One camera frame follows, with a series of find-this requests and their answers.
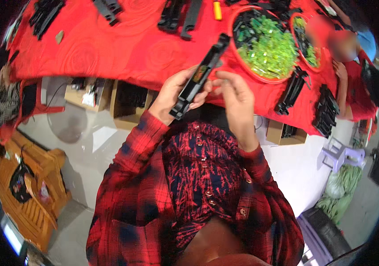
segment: green cloth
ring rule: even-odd
[[[360,167],[343,165],[337,173],[331,173],[321,199],[315,205],[335,223],[342,218],[351,203],[358,181],[363,176]]]

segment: yellow handle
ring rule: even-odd
[[[213,3],[213,11],[215,13],[215,20],[222,20],[221,3],[218,1]]]

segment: purple plastic stool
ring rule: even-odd
[[[332,137],[330,140],[329,149],[322,148],[321,152],[325,155],[322,163],[332,168],[333,172],[337,173],[343,164],[350,164],[352,166],[362,166],[365,151],[364,149],[352,149],[343,145],[336,138]],[[325,163],[326,158],[330,158],[333,161],[333,165]]]

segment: cardboard box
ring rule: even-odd
[[[127,129],[132,130],[139,124],[140,117],[142,113],[149,108],[153,94],[148,90],[145,100],[144,108],[128,108],[120,105],[118,100],[119,93],[118,90],[123,86],[124,82],[116,80],[114,81],[114,85],[111,93],[111,102],[110,102],[110,115],[114,118],[114,124],[118,129]]]
[[[95,77],[88,77],[85,80],[85,90],[75,90],[71,88],[71,85],[67,85],[67,88],[65,90],[65,96],[64,99],[67,102],[70,102],[72,104],[75,104],[77,106],[83,107],[85,109],[99,112],[105,109],[110,101],[111,98],[111,90],[113,86],[113,80],[110,79],[100,79],[98,81],[99,86],[97,87],[97,103],[95,107],[89,106],[87,104],[82,104],[82,97],[85,93],[90,91],[91,85],[94,85],[96,81]]]
[[[268,124],[266,140],[278,144],[279,146],[305,143],[307,134],[302,129],[297,129],[296,134],[294,136],[281,138],[283,127],[283,123],[270,120]]]

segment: red tablecloth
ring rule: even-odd
[[[197,26],[191,32],[192,40],[184,41],[178,34],[169,35],[157,29],[164,0],[118,0],[124,11],[118,14],[120,23],[113,27],[98,13],[91,0],[66,0],[42,40],[37,41],[28,24],[35,1],[25,10],[11,45],[10,55],[15,50],[20,51],[12,63],[12,80],[55,75],[91,76],[125,80],[153,90],[160,90],[161,84],[172,74],[200,63],[219,34],[227,32],[231,13],[247,3],[242,1],[227,7],[222,2],[223,20],[216,21],[212,1],[203,0]],[[290,7],[301,7],[307,16],[315,15],[318,8],[314,0],[294,0]],[[55,35],[61,30],[64,37],[58,45]],[[245,78],[256,97],[256,114],[304,129],[310,135],[319,135],[311,122],[320,85],[327,84],[335,93],[337,83],[330,55],[326,54],[326,65],[319,74],[300,62],[301,68],[311,76],[312,89],[306,86],[302,89],[288,116],[274,112],[286,82],[271,85],[254,80],[239,66],[230,49],[222,56],[224,65],[219,69]],[[209,102],[224,106],[222,99],[209,98]]]

